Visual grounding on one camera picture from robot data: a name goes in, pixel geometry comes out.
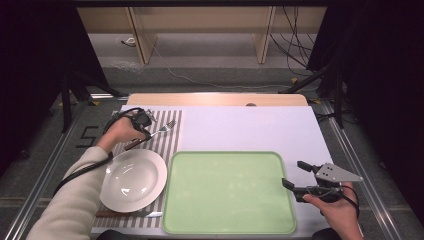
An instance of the gray floor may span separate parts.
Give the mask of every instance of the gray floor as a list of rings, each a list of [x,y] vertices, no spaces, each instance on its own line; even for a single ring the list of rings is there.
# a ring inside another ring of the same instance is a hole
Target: gray floor
[[[270,42],[266,63],[259,65],[250,35],[246,34],[166,34],[160,35],[156,50],[149,65],[141,65],[134,48],[120,41],[127,41],[130,35],[91,35],[93,46],[104,68],[110,85],[122,92],[261,92],[276,93],[291,85],[293,78],[302,79],[308,71],[287,58]],[[280,36],[276,39],[288,48]],[[308,37],[302,36],[304,45],[311,46]],[[300,61],[298,49],[292,47],[292,54]],[[307,86],[300,93],[308,99],[315,99],[318,82]],[[89,145],[90,140],[81,139],[87,126],[94,126],[91,136],[100,136],[105,120],[112,110],[119,109],[125,101],[102,101],[97,106],[78,103],[73,106],[74,114],[81,113],[77,124],[66,140],[66,147],[60,161],[48,179],[37,208],[27,223],[26,231],[40,216],[51,198],[56,184],[64,171],[84,151],[78,145]],[[311,103],[317,113],[326,113],[327,105]],[[39,175],[47,162],[50,162],[56,143],[63,137],[62,111],[58,96],[51,108],[52,115],[46,116],[43,126],[34,137],[28,151],[29,159],[18,159],[0,179],[0,236],[6,236],[26,197],[31,193]],[[353,166],[346,148],[340,144],[337,134],[347,136],[349,143],[366,171],[369,182],[374,187],[382,207],[387,210],[389,220],[399,236],[388,237],[384,223],[379,222],[375,203],[367,196],[363,185],[356,185],[361,203],[359,222],[366,239],[424,239],[424,230],[399,193],[390,175],[378,164],[380,159],[374,152],[361,125],[351,114],[343,115],[344,130],[335,127],[332,120],[324,120],[320,127],[334,162],[348,170]]]

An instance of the person's right hand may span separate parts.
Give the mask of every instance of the person's right hand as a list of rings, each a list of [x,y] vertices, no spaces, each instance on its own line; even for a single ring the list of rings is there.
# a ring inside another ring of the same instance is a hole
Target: person's right hand
[[[350,182],[345,182],[342,185],[353,187]],[[357,202],[351,189],[343,188],[343,194],[352,201]],[[356,209],[351,203],[343,198],[334,203],[326,203],[310,194],[303,196],[303,199],[321,210],[328,224],[342,239],[363,239],[358,226]]]

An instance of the human hand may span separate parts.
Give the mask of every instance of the human hand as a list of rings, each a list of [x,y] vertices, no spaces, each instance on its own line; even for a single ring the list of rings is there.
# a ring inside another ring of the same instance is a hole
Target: human hand
[[[353,188],[350,182],[342,185]],[[343,194],[357,203],[355,193],[351,189],[343,188]],[[337,202],[327,203],[310,194],[303,196],[303,199],[321,210],[328,224],[342,239],[363,239],[357,222],[356,208],[347,200],[341,198]]]
[[[103,148],[109,153],[117,143],[129,142],[133,139],[144,140],[145,138],[146,135],[144,133],[133,128],[129,118],[122,117],[108,129],[96,146]]]

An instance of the knife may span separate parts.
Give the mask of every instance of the knife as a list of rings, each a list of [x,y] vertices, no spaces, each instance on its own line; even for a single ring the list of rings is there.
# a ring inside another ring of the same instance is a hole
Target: knife
[[[115,212],[111,210],[99,210],[96,212],[96,217],[105,218],[105,217],[143,217],[143,218],[155,218],[161,217],[162,212],[144,212],[144,211],[136,211],[136,212]]]

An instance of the green tray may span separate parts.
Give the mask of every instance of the green tray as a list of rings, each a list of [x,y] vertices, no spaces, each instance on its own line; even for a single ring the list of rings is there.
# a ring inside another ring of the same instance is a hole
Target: green tray
[[[296,219],[275,152],[177,152],[163,228],[171,234],[290,234]]]

